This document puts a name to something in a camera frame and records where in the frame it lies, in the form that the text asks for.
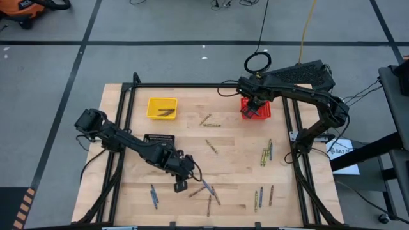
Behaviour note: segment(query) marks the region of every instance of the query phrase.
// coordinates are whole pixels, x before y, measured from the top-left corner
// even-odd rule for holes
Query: yellow container
[[[178,99],[176,98],[149,98],[146,116],[151,119],[175,119],[177,106]],[[159,109],[174,109],[174,112],[168,116],[158,116],[166,112],[159,111]]]

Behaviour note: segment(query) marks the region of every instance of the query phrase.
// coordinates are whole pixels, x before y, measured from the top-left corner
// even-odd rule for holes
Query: red basket
[[[247,102],[249,102],[248,98],[242,98],[242,109],[244,107],[246,107]],[[265,105],[263,105],[262,107],[260,107],[260,109],[258,109],[258,114],[260,114],[260,116],[257,116],[257,114],[254,114],[251,119],[267,119],[271,117],[271,110],[270,110],[270,102],[266,102]],[[248,117],[244,116],[244,114],[242,114],[242,118],[243,119],[249,119]]]

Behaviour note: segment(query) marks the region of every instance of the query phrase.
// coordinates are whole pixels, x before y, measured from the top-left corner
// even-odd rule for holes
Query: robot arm
[[[349,117],[349,107],[338,97],[325,91],[315,91],[277,81],[272,75],[240,77],[236,91],[249,98],[242,113],[251,118],[266,101],[283,96],[317,106],[320,120],[308,129],[299,130],[294,145],[299,152],[310,152],[314,139],[329,128],[338,128]]]
[[[89,140],[101,138],[102,146],[110,151],[121,151],[128,147],[136,152],[146,163],[176,176],[175,192],[187,189],[187,179],[194,178],[195,161],[191,155],[184,155],[169,142],[146,143],[107,119],[107,115],[96,109],[86,109],[75,123],[78,131]]]

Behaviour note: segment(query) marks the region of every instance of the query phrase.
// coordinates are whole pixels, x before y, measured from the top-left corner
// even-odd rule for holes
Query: white paper
[[[330,141],[327,143],[327,151],[331,147],[334,141]],[[345,153],[349,153],[352,151],[352,142],[347,139],[339,139],[334,146],[332,147],[331,151],[328,152],[330,159],[335,159],[344,155]],[[332,174],[345,174],[345,175],[359,175],[359,168],[358,165],[351,165],[344,169],[337,170],[332,172]]]

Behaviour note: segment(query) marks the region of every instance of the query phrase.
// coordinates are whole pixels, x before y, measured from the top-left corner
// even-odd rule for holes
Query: wooden table
[[[120,89],[121,84],[106,84],[102,95],[99,109],[111,121],[115,120]],[[234,90],[225,88],[220,91],[230,94]],[[177,98],[176,119],[148,119],[145,114],[150,97]],[[175,221],[177,226],[254,227],[255,222],[261,222],[263,227],[301,227],[295,175],[292,166],[284,162],[284,156],[290,152],[290,148],[281,98],[276,98],[270,106],[270,119],[243,120],[240,114],[240,97],[223,98],[216,93],[215,88],[137,88],[130,124],[132,134],[140,139],[144,134],[175,135],[176,148],[194,156],[203,171],[203,178],[215,187],[221,206],[213,199],[211,215],[207,217],[209,192],[204,190],[192,198],[187,197],[202,187],[202,183],[188,180],[189,189],[177,194],[173,190],[174,177],[146,164],[136,152],[127,149],[114,224],[168,226],[169,222]],[[309,127],[318,120],[315,106],[300,102],[299,107],[303,126]],[[200,121],[209,113],[212,116],[208,122],[219,123],[221,127],[199,126]],[[261,167],[261,152],[270,138],[274,145],[273,160]],[[219,151],[218,155],[210,149],[205,139],[215,146]],[[326,151],[322,143],[314,144],[314,148]],[[100,143],[91,144],[88,160],[100,150]],[[328,158],[314,150],[309,158],[318,197],[333,216],[343,222]],[[73,221],[79,220],[99,196],[106,161],[107,153],[86,169]],[[150,184],[155,186],[158,194],[157,210],[151,200]],[[272,206],[269,206],[271,185],[274,185],[274,198]],[[263,207],[255,213],[254,192],[259,191],[262,186]],[[311,207],[311,200],[306,193],[305,196],[308,207]],[[104,220],[107,220],[110,203],[109,197]],[[309,220],[313,222],[310,208]]]

